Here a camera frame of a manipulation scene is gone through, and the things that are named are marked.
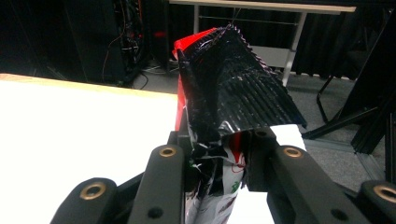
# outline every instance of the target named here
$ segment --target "gray floor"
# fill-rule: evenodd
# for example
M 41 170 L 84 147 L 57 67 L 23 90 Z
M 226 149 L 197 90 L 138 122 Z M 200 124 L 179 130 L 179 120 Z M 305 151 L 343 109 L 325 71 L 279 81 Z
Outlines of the gray floor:
M 172 63 L 173 70 L 168 75 L 157 66 L 155 62 L 151 62 L 143 75 L 135 80 L 134 87 L 144 87 L 145 91 L 177 93 L 177 64 Z M 290 76 L 287 89 L 308 123 L 306 129 L 300 127 L 301 133 L 324 125 L 316 104 L 318 90 L 324 82 L 325 80 L 315 76 Z M 329 118 L 341 109 L 354 84 L 354 81 L 348 79 L 335 78 L 328 86 L 321 101 Z M 365 180 L 383 178 L 385 167 L 384 141 L 380 142 L 372 155 L 354 153 L 350 141 L 357 128 L 357 125 L 349 125 L 315 141 L 305 140 L 307 151 L 329 177 L 353 190 L 359 190 Z

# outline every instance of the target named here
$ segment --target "wrapped object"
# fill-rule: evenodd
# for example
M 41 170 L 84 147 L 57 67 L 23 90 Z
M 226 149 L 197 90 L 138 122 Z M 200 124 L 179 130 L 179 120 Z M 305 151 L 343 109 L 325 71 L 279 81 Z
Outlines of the wrapped object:
M 186 223 L 226 223 L 244 177 L 249 132 L 306 122 L 276 74 L 233 26 L 186 37 L 175 47 L 193 144 L 191 164 L 200 173 L 200 184 L 186 203 Z

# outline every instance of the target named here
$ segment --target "white table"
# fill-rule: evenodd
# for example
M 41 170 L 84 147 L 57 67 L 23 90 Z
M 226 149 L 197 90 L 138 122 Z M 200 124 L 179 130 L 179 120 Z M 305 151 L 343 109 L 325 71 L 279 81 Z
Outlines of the white table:
M 174 130 L 177 97 L 0 74 L 0 108 L 0 223 L 50 223 L 80 182 L 142 173 Z M 304 148 L 296 125 L 272 129 Z M 240 191 L 229 223 L 243 222 L 272 222 L 265 193 Z
M 254 1 L 227 1 L 227 0 L 168 0 L 169 4 L 193 5 L 194 6 L 194 33 L 199 32 L 199 6 L 205 7 L 235 7 L 249 8 L 274 11 L 288 11 L 300 13 L 300 19 L 297 22 L 297 28 L 294 33 L 293 41 L 289 49 L 267 48 L 253 46 L 253 51 L 260 56 L 269 66 L 283 67 L 283 85 L 286 86 L 291 67 L 293 66 L 294 57 L 298 43 L 300 41 L 301 32 L 307 13 L 331 14 L 338 15 L 341 12 L 354 12 L 355 7 L 335 7 L 335 6 L 317 6 L 317 5 L 301 5 L 301 4 L 282 4 L 282 3 L 266 3 Z

